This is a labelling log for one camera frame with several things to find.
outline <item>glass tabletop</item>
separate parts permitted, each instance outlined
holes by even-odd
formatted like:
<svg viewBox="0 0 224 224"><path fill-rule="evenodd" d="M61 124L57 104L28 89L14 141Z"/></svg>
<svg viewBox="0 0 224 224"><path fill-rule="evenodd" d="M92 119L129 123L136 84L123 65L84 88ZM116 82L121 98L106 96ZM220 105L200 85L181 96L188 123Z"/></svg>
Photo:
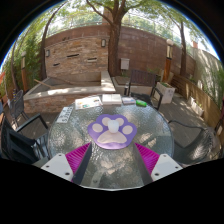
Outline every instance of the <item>glass tabletop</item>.
<svg viewBox="0 0 224 224"><path fill-rule="evenodd" d="M158 154L173 156L173 136L163 116L151 106L103 105L87 109L75 109L75 103L67 123L51 126L48 148L51 157L57 153L68 153L92 142L92 155L81 186L98 189L130 189L144 186L134 156L134 143L143 145ZM121 114L137 127L132 142L122 149L99 147L88 134L87 127L102 114Z"/></svg>

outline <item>black chair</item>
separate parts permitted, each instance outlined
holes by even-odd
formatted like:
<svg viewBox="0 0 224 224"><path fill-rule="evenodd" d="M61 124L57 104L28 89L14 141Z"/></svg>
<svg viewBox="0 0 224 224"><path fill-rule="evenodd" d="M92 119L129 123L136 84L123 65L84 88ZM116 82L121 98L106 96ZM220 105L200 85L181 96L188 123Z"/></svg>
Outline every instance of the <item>black chair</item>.
<svg viewBox="0 0 224 224"><path fill-rule="evenodd" d="M3 111L3 105L2 105L2 102L0 101L0 114L2 113Z"/></svg>
<svg viewBox="0 0 224 224"><path fill-rule="evenodd" d="M196 138L185 147L182 146L176 139L174 139L173 159L182 167L187 167L189 165L203 162L208 153L211 152L213 148L213 141L210 131L207 128L199 126L185 125L176 120L170 120L168 123L177 123L178 125L186 128L197 128L200 130Z"/></svg>
<svg viewBox="0 0 224 224"><path fill-rule="evenodd" d="M22 114L25 120L29 119L27 114L24 112L24 101L23 101L23 90L20 90L15 99L10 101L9 105L10 115L12 116L13 122L16 123L17 127L19 127L17 123L17 118Z"/></svg>
<svg viewBox="0 0 224 224"><path fill-rule="evenodd" d="M1 148L0 154L3 159L8 159L25 164L42 167L49 160L47 149L48 126L40 114L27 120L23 125L14 130L3 112L1 124ZM40 119L47 132L37 139L30 139L19 132L34 120Z"/></svg>
<svg viewBox="0 0 224 224"><path fill-rule="evenodd" d="M151 105L152 107L154 107L156 110L159 110L160 108L160 104L163 98L163 94L156 88L155 84L156 84L156 75L153 73L149 73L149 72L143 72L143 71L139 71L139 70L132 70L131 73L131 78L130 78L130 82L129 82L129 86L128 86L128 93L127 95L130 95L130 89L131 89L131 85L132 84L140 84L142 86L149 86L152 87L152 91L151 94L141 94L141 93L131 93L131 96L143 101L146 101L149 105ZM152 97L154 96L155 91L159 94L159 101L157 105L154 105L154 103L152 102Z"/></svg>

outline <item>tree branch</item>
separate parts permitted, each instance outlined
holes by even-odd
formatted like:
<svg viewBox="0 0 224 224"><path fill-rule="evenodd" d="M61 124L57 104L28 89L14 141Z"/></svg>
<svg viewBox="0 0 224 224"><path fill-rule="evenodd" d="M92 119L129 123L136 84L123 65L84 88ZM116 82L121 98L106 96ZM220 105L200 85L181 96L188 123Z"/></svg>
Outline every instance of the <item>tree branch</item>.
<svg viewBox="0 0 224 224"><path fill-rule="evenodd" d="M105 5L103 5L103 4L101 4L101 3L98 3L98 2L95 2L95 1L93 1L95 4L97 4L97 5L100 5L100 6L103 6L104 8L106 8L106 9L108 9L111 13L112 13L112 9L109 7L109 6L105 6Z"/></svg>
<svg viewBox="0 0 224 224"><path fill-rule="evenodd" d="M97 11L96 8L94 7L94 5L91 4L91 3L89 2L89 0L86 0L86 3L87 3L88 5L90 5L90 6L93 8L93 10L94 10L97 14L99 14L99 15L102 16L105 20L107 20L107 22L108 22L111 26L113 26L112 21L111 21L110 19L108 19L106 16L104 16L103 14L101 14L99 11Z"/></svg>
<svg viewBox="0 0 224 224"><path fill-rule="evenodd" d="M158 11L162 11L163 13L165 13L165 15L167 15L167 16L170 18L170 20L172 20L173 23L178 27L178 29L179 29L179 30L181 29L181 28L180 28L180 25L177 24L176 21L175 21L171 16L169 16L168 14L166 14L166 11L165 11L165 10L163 10L163 9L158 9Z"/></svg>
<svg viewBox="0 0 224 224"><path fill-rule="evenodd" d="M119 8L119 0L114 0L114 8L113 8L113 12L112 12L112 16L115 17L117 15L117 11Z"/></svg>
<svg viewBox="0 0 224 224"><path fill-rule="evenodd" d="M121 2L121 6L120 6L120 8L118 9L118 11L117 11L117 13L116 13L116 15L115 15L115 19L114 19L114 21L116 22L117 20L119 20L118 18L122 15L122 14L125 14L124 13L124 9L125 9L125 3L126 3L126 0L122 0L122 2Z"/></svg>
<svg viewBox="0 0 224 224"><path fill-rule="evenodd" d="M144 1L140 1L138 4L128 7L127 11L130 10L130 9L138 8L143 2Z"/></svg>

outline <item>purple paw print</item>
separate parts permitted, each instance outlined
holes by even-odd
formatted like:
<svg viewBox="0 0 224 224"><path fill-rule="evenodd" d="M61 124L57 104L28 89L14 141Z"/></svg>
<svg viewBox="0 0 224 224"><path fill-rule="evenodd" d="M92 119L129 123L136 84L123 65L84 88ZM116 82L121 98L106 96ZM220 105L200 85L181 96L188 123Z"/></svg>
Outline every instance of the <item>purple paw print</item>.
<svg viewBox="0 0 224 224"><path fill-rule="evenodd" d="M108 121L116 120L119 123L117 133L111 133L108 129ZM122 149L128 146L137 133L134 124L128 122L123 115L100 115L95 122L88 126L89 135L95 143L105 149Z"/></svg>

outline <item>concrete patio floor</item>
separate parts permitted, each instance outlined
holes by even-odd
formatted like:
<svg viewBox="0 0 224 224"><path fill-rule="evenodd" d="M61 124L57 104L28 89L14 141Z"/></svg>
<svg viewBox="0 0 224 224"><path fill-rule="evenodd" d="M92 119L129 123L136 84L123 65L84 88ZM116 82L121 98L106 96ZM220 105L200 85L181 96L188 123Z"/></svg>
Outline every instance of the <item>concrete patio floor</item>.
<svg viewBox="0 0 224 224"><path fill-rule="evenodd" d="M8 105L4 107L4 111L6 113L6 117L12 124L12 119L9 113ZM202 126L202 127L208 127L208 125L204 122L204 120L199 117L188 105L187 100L184 99L181 95L178 93L174 94L173 100L169 104L161 104L159 112L161 113L164 118L169 121L171 119L178 120L186 125L192 125L192 126ZM59 113L41 113L43 119L46 121L49 128L51 127L52 123L54 122L55 118L57 117ZM25 119L20 116L18 119L19 125L23 124L25 122ZM198 130L197 129L189 129L189 128L183 128L180 125L170 125L171 130L173 132L174 138L181 143L182 145L189 144L197 135ZM41 124L39 120L33 122L31 125L26 127L23 131L23 134L29 138L36 138L43 134L46 131L44 126ZM216 138L215 142L216 147L213 148L212 152L207 156L205 161L212 160L212 157L217 154L217 152L220 150L220 142L218 138Z"/></svg>

